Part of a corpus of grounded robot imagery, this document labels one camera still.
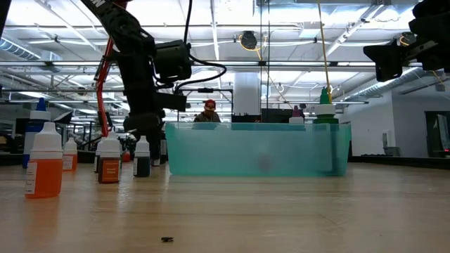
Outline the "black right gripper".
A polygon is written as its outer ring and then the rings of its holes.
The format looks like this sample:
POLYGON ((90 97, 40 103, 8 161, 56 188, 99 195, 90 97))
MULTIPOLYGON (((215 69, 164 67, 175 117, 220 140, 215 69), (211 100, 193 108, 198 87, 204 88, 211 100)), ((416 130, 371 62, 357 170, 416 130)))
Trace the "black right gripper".
MULTIPOLYGON (((450 0, 422 0, 413 7, 412 14, 414 19, 409 22, 409 27, 415 34, 450 32, 450 0)), ((421 63, 423 70, 443 69, 445 73, 450 73, 450 46, 420 36, 416 36, 415 43, 404 47, 403 53, 396 43, 365 46, 363 52, 375 63, 376 79, 379 82, 401 76, 402 56, 405 63, 421 63)))

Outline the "black cabinet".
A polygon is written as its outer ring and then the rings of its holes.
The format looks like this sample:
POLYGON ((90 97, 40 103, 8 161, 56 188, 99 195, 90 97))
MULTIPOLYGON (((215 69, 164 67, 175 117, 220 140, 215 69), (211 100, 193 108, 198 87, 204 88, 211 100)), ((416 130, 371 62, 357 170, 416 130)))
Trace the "black cabinet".
POLYGON ((291 117, 305 119, 305 115, 301 110, 294 112, 293 109, 263 108, 261 112, 262 123, 288 123, 291 117))

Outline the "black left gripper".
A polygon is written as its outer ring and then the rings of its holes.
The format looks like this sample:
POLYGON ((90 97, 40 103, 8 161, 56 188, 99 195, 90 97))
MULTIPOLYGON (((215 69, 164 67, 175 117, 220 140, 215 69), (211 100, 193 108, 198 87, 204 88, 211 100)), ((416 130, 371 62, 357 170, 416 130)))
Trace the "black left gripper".
POLYGON ((129 117, 124 121, 126 131, 149 136, 151 160, 160 159, 161 138, 154 134, 161 129, 162 107, 156 101, 156 89, 150 65, 120 65, 124 95, 129 105, 129 117))

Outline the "black metal frame stand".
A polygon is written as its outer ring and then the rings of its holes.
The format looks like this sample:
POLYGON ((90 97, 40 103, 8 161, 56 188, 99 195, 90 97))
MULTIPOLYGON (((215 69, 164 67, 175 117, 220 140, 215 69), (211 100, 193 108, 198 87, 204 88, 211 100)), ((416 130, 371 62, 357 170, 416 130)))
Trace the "black metal frame stand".
POLYGON ((198 88, 198 89, 181 89, 183 94, 188 97, 192 93, 201 93, 206 95, 210 95, 212 93, 218 93, 220 98, 216 99, 216 106, 219 104, 229 104, 229 111, 217 111, 219 116, 224 116, 225 118, 231 119, 234 110, 234 94, 233 89, 213 89, 210 87, 198 88))

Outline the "small dark blue coloring bottle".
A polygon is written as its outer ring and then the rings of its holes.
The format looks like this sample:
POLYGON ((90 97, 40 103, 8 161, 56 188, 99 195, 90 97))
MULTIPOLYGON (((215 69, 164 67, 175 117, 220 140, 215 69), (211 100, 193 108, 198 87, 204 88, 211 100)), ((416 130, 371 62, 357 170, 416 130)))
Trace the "small dark blue coloring bottle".
POLYGON ((141 136, 134 151, 133 175, 135 177, 149 177, 150 167, 150 144, 145 136, 141 136))

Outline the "teal translucent plastic bin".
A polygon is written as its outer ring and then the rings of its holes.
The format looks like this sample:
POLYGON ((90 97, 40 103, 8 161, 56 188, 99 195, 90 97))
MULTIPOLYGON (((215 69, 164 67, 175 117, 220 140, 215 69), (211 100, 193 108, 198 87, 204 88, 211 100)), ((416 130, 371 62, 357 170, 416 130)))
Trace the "teal translucent plastic bin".
POLYGON ((343 176, 348 124, 171 122, 165 127, 176 176, 343 176))

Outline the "black aluminium table frame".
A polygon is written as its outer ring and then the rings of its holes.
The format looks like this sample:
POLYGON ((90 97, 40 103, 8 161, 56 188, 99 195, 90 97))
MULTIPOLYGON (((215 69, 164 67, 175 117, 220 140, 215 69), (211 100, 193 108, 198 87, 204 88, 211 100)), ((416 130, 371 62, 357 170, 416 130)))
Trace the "black aluminium table frame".
MULTIPOLYGON (((22 154, 0 153, 0 166, 21 165, 22 154)), ((386 164, 403 167, 450 170, 450 158, 390 157, 383 155, 349 156, 348 162, 386 164)))

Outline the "large blue food coloring bottle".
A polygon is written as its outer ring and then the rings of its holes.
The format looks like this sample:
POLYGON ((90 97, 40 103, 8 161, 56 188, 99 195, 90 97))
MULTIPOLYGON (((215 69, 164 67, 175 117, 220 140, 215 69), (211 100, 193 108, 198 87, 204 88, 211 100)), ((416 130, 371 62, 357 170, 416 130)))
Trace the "large blue food coloring bottle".
POLYGON ((40 98, 37 103, 36 109, 30 112, 30 118, 25 125, 25 145, 22 157, 22 167, 27 168, 27 164, 30 160, 31 149, 34 144, 34 137, 39 133, 45 122, 51 120, 51 113, 46 110, 45 99, 40 98))

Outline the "large green food coloring bottle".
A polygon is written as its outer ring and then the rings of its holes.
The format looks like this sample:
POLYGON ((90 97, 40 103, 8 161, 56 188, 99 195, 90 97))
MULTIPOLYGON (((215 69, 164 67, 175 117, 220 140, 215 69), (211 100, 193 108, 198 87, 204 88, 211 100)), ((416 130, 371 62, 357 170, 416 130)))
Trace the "large green food coloring bottle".
POLYGON ((338 176, 338 159, 336 157, 336 131, 339 129, 338 119, 335 118, 335 106, 331 103, 329 89, 323 87, 319 97, 319 104, 314 109, 316 119, 314 124, 328 124, 330 132, 330 153, 331 153, 331 171, 327 172, 327 176, 338 176))

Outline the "small brown food coloring bottle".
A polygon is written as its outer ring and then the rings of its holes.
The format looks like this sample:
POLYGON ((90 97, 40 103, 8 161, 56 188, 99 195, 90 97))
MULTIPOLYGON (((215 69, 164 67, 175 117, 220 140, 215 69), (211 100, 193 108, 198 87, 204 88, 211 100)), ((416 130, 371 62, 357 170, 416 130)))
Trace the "small brown food coloring bottle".
POLYGON ((118 183, 120 181, 121 151, 120 141, 111 131, 99 147, 98 177, 99 183, 118 183))

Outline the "person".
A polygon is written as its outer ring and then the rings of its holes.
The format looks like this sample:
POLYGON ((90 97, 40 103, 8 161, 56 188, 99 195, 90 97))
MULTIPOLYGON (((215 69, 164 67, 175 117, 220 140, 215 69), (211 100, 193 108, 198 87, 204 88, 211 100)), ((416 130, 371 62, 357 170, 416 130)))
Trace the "person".
POLYGON ((204 110, 195 116, 194 122, 220 122, 216 113, 216 102, 212 99, 205 101, 204 110))

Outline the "red desk lamp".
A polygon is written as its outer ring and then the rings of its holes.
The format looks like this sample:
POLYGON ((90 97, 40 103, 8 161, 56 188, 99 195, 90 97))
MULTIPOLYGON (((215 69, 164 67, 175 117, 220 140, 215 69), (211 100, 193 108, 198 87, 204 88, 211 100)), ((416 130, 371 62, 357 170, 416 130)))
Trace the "red desk lamp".
POLYGON ((106 110, 103 102, 103 85, 105 84, 106 77, 108 76, 110 70, 110 62, 107 57, 111 54, 113 50, 114 42, 111 38, 107 40, 105 52, 101 58, 100 64, 97 69, 97 73, 94 77, 96 82, 96 97, 98 106, 98 120, 101 126, 101 136, 107 137, 109 133, 108 120, 106 116, 106 110))

